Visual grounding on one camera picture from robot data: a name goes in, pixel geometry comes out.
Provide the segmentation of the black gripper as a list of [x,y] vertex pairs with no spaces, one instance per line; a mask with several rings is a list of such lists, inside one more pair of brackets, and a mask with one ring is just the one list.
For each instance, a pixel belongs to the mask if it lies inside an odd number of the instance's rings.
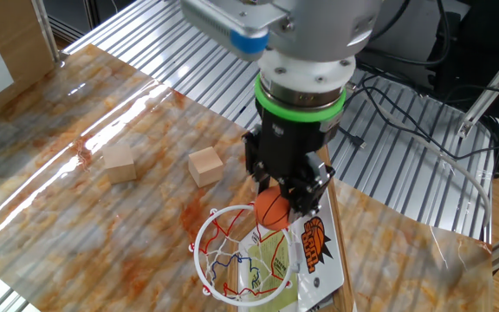
[[256,195],[269,188],[270,176],[283,178],[279,184],[289,203],[289,215],[317,212],[334,169],[315,152],[336,135],[337,117],[334,121],[301,122],[269,111],[262,111],[260,117],[262,122],[243,136],[246,169],[252,174]]

